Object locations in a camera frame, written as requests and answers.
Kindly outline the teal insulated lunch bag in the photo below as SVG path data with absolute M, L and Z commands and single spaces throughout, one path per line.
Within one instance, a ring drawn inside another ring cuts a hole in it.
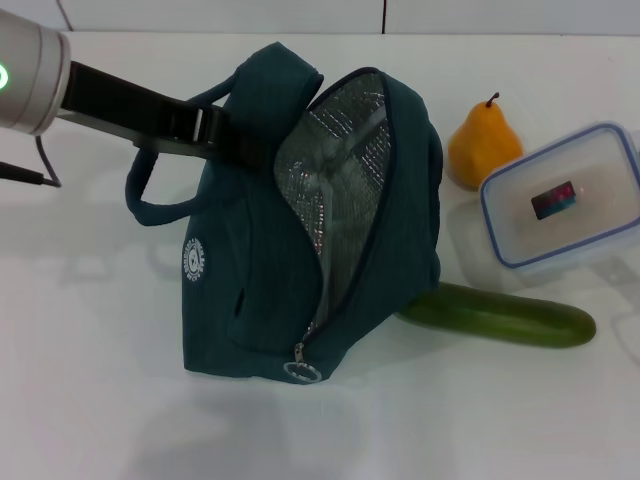
M 440 138 L 422 97 L 373 67 L 325 86 L 284 45 L 255 52 L 195 96 L 223 101 L 258 144 L 216 152 L 195 196 L 142 195 L 157 154 L 140 150 L 126 204 L 144 226 L 188 222 L 182 246 L 187 370 L 314 384 L 389 316 L 437 289 Z

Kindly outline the green cucumber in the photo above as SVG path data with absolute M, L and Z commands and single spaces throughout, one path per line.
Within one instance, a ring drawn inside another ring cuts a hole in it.
M 428 328 L 543 348 L 577 347 L 596 335 L 593 317 L 577 307 L 446 282 L 399 315 Z

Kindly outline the orange pear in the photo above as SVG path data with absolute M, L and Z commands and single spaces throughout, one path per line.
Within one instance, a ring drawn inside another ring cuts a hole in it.
M 491 172 L 524 154 L 520 138 L 497 104 L 500 93 L 478 103 L 448 143 L 448 161 L 454 178 L 478 190 Z

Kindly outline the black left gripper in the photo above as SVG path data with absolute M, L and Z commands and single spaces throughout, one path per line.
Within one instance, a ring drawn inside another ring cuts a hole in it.
M 73 61 L 58 117 L 150 150 L 212 150 L 230 165 L 262 171 L 275 148 L 234 127 L 217 106 L 197 106 Z

